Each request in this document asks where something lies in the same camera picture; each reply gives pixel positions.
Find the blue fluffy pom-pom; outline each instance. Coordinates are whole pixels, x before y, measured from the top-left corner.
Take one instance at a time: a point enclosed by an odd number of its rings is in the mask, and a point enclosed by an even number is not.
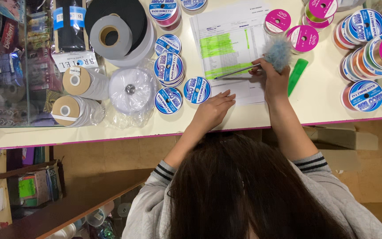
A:
[[[281,72],[289,64],[291,57],[291,43],[285,36],[272,37],[265,52],[265,61]]]

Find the black fabric roll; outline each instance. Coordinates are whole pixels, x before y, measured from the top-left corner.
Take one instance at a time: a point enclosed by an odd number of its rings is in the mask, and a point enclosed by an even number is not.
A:
[[[85,51],[83,28],[76,29],[70,26],[70,6],[82,7],[82,0],[56,0],[56,8],[63,8],[63,27],[57,30],[59,50],[63,52]]]
[[[129,52],[135,50],[144,39],[147,30],[147,16],[139,0],[93,0],[85,15],[85,29],[91,33],[92,26],[98,19],[110,14],[117,14],[129,26],[132,32],[132,46]],[[106,36],[106,43],[112,45],[117,40],[117,34]]]

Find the pink counter edge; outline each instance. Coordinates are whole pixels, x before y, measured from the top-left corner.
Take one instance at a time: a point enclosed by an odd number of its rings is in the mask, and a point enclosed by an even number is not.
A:
[[[382,120],[382,117],[379,117],[379,118],[367,118],[367,119],[348,119],[348,120],[327,121],[327,122],[317,122],[317,123],[306,123],[306,124],[302,124],[302,126],[327,125],[327,124],[349,123],[349,122],[370,121],[370,120]],[[222,129],[222,130],[210,131],[210,133],[213,133],[213,132],[238,131],[238,130],[249,130],[249,129],[263,129],[263,128],[271,128],[271,126],[254,127],[254,128]],[[14,147],[7,147],[7,148],[0,148],[0,149],[30,148],[30,147],[53,146],[53,145],[68,145],[68,144],[93,143],[93,142],[103,142],[103,141],[123,140],[123,139],[142,139],[142,138],[152,138],[152,137],[175,136],[175,135],[182,135],[182,133],[156,134],[156,135],[135,136],[135,137],[125,137],[125,138],[115,138],[115,139],[97,139],[97,140],[89,140],[89,141],[76,141],[76,142],[43,144],[43,145],[24,145],[24,146],[14,146]]]

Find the green highlighter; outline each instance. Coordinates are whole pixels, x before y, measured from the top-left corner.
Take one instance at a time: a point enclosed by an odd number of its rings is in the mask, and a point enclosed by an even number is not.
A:
[[[300,79],[301,74],[303,74],[307,64],[309,64],[309,62],[305,59],[300,58],[297,60],[293,72],[288,80],[288,97],[290,97],[291,92],[293,92],[294,87],[296,86],[298,79]]]

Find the paper document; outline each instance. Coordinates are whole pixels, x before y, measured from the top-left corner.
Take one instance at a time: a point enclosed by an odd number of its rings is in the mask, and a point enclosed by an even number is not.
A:
[[[268,4],[249,0],[190,18],[197,52],[213,95],[231,89],[232,94],[237,94],[238,105],[264,102],[261,84],[247,80],[251,78],[247,70],[229,76],[234,79],[213,79],[251,66],[252,61],[262,57],[270,38],[263,27],[268,12]]]

